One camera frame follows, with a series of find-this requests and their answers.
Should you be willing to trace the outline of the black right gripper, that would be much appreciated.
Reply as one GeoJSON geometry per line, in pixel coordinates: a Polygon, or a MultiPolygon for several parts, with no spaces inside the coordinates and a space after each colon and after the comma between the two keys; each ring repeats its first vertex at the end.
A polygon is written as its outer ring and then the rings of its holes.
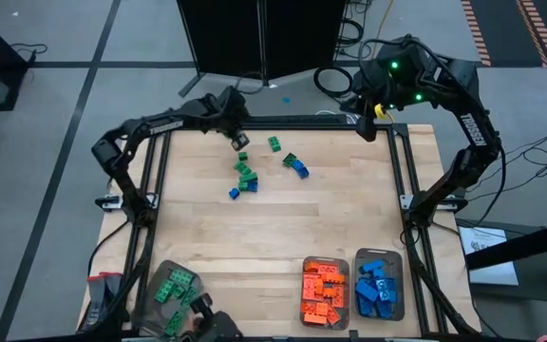
{"type": "Polygon", "coordinates": [[[360,116],[355,131],[366,142],[374,142],[377,136],[374,119],[367,117],[374,114],[374,106],[403,110],[426,99],[419,78],[425,72],[428,57],[420,43],[418,38],[405,35],[391,41],[368,39],[359,46],[359,69],[350,88],[353,96],[343,101],[339,109],[360,116]]]}

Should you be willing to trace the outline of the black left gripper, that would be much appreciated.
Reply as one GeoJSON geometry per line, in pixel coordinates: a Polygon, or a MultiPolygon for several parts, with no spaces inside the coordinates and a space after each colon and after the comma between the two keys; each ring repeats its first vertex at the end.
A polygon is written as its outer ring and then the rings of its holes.
{"type": "Polygon", "coordinates": [[[202,115],[205,121],[201,125],[203,133],[215,131],[226,138],[233,138],[231,145],[235,151],[240,151],[250,143],[242,132],[242,125],[250,114],[245,98],[235,87],[225,87],[218,96],[207,93],[202,100],[207,108],[207,113],[202,115]]]}

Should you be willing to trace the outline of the clear plastic bin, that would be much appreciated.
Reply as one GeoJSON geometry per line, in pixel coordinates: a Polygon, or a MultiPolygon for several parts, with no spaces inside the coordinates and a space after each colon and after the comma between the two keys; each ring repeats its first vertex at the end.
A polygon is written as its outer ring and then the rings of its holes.
{"type": "Polygon", "coordinates": [[[144,293],[144,302],[138,307],[137,311],[134,311],[132,313],[132,323],[135,326],[144,330],[147,333],[163,339],[179,336],[182,328],[179,330],[179,333],[176,336],[169,336],[165,333],[165,327],[169,319],[176,311],[186,312],[187,318],[190,309],[190,306],[182,307],[180,305],[183,297],[180,299],[175,299],[172,293],[165,303],[159,303],[155,300],[156,292],[158,291],[161,283],[166,279],[170,280],[169,276],[174,269],[181,269],[185,272],[191,273],[194,276],[194,279],[190,286],[184,286],[173,281],[176,286],[180,285],[185,289],[185,293],[183,296],[185,296],[187,290],[190,287],[194,287],[198,291],[198,295],[201,294],[203,290],[203,284],[198,274],[177,264],[174,261],[165,260],[160,264],[156,272],[151,277],[151,280],[147,285],[146,292],[144,293]]]}
{"type": "Polygon", "coordinates": [[[329,258],[329,257],[321,257],[321,256],[308,256],[308,257],[306,257],[303,261],[302,284],[301,284],[301,295],[300,295],[300,299],[301,299],[301,301],[300,301],[300,315],[299,315],[300,322],[304,326],[313,327],[313,328],[322,328],[322,329],[328,329],[328,330],[334,330],[334,331],[342,331],[342,330],[346,329],[349,326],[349,308],[350,308],[350,305],[349,305],[349,300],[350,300],[349,280],[350,280],[349,265],[345,260],[340,259],[340,258],[329,258]],[[321,278],[322,274],[319,274],[318,272],[317,273],[308,273],[308,272],[304,271],[304,264],[307,261],[316,261],[319,265],[320,264],[337,265],[338,268],[339,268],[339,273],[338,274],[342,274],[346,277],[346,282],[344,284],[324,283],[324,288],[325,287],[339,287],[339,288],[343,288],[343,292],[344,292],[345,307],[344,308],[335,308],[335,310],[341,316],[341,320],[338,323],[336,323],[334,326],[331,326],[328,323],[328,321],[327,321],[327,324],[325,326],[307,324],[307,323],[304,322],[304,318],[303,318],[304,313],[301,312],[301,303],[303,301],[313,301],[313,302],[316,302],[316,303],[327,302],[329,306],[332,306],[331,298],[323,297],[323,294],[321,294],[321,295],[316,294],[315,295],[315,297],[316,297],[315,300],[306,300],[306,299],[302,298],[303,275],[316,275],[318,277],[318,279],[322,279],[321,278]]]}
{"type": "Polygon", "coordinates": [[[389,250],[378,250],[378,249],[369,249],[369,248],[361,248],[359,249],[354,258],[354,265],[353,265],[353,283],[354,283],[354,308],[355,311],[358,312],[358,298],[362,297],[361,295],[357,294],[355,291],[356,283],[359,280],[367,281],[372,287],[374,287],[377,290],[376,284],[375,284],[375,278],[372,274],[361,274],[359,271],[359,268],[365,264],[369,263],[373,260],[381,259],[384,263],[384,272],[386,273],[386,277],[393,278],[395,280],[395,286],[396,286],[396,295],[397,300],[395,303],[393,303],[394,306],[394,315],[391,319],[381,319],[377,316],[377,313],[375,311],[375,302],[381,301],[378,298],[374,303],[374,316],[373,317],[366,317],[371,319],[380,319],[380,320],[389,320],[389,321],[400,321],[405,317],[405,292],[404,292],[404,270],[403,270],[403,261],[402,257],[394,251],[389,250]]]}

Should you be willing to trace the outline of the long black power strip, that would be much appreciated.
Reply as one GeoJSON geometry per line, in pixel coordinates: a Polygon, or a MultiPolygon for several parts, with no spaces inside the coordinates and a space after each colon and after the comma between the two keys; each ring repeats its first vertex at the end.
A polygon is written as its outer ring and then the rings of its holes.
{"type": "Polygon", "coordinates": [[[251,117],[245,125],[344,125],[347,118],[340,114],[326,115],[289,115],[251,117]]]}

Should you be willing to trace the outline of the black folding partition screen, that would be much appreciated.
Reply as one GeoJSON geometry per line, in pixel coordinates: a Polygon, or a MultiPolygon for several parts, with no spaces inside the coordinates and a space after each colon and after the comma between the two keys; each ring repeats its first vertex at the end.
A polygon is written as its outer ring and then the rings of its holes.
{"type": "Polygon", "coordinates": [[[177,0],[200,74],[269,81],[333,63],[349,0],[177,0]]]}

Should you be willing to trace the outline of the black mat with striped edges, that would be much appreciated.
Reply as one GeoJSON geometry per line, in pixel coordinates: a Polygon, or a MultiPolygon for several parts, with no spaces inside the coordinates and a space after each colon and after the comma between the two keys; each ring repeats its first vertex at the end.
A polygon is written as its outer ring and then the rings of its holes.
{"type": "Polygon", "coordinates": [[[547,0],[461,0],[481,62],[547,68],[547,0]]]}

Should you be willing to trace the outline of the white printed paper sheet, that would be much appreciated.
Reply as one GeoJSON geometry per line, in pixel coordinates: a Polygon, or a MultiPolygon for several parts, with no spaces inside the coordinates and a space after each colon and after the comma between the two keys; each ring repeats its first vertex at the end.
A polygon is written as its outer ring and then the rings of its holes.
{"type": "Polygon", "coordinates": [[[519,277],[513,261],[499,263],[496,246],[508,241],[506,231],[488,227],[459,226],[462,249],[472,285],[518,287],[519,277]]]}

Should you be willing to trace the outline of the red and black clamp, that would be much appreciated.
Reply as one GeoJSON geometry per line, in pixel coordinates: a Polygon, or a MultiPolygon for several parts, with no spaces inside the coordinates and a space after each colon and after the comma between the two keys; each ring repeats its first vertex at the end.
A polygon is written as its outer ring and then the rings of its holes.
{"type": "Polygon", "coordinates": [[[90,301],[85,309],[77,332],[83,333],[111,313],[110,305],[119,294],[123,275],[121,273],[99,272],[87,278],[90,301]]]}

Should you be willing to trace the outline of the black beam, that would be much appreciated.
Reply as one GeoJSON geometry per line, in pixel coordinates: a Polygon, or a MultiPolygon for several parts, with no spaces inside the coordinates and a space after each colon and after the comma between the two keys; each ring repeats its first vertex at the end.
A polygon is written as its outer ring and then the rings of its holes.
{"type": "Polygon", "coordinates": [[[543,253],[547,253],[547,229],[469,254],[466,266],[470,271],[479,270],[543,253]]]}

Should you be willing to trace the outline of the dark grey side table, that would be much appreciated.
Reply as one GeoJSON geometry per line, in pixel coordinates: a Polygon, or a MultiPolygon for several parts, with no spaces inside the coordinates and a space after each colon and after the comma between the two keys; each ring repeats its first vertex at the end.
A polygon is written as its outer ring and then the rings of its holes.
{"type": "MultiPolygon", "coordinates": [[[[458,227],[466,226],[474,228],[479,226],[501,229],[507,232],[509,236],[508,240],[528,236],[547,229],[547,227],[542,226],[525,226],[500,222],[484,221],[477,223],[474,220],[467,219],[459,219],[457,223],[458,227]]],[[[518,272],[518,287],[472,285],[470,283],[471,290],[480,295],[495,295],[547,302],[547,253],[529,256],[513,262],[518,272]]]]}

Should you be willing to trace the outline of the black aluminium table frame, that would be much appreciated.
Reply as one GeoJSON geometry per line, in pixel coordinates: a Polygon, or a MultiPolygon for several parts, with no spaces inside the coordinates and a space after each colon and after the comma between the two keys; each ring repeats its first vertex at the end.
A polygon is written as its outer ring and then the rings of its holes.
{"type": "Polygon", "coordinates": [[[371,143],[348,123],[245,129],[259,186],[239,199],[227,195],[238,174],[223,137],[177,131],[139,148],[132,172],[160,199],[132,303],[138,309],[157,266],[172,259],[199,274],[245,334],[313,335],[298,320],[305,257],[346,259],[362,247],[406,251],[399,196],[421,187],[413,141],[403,123],[381,124],[371,143]],[[289,153],[308,168],[307,178],[283,165],[289,153]]]}

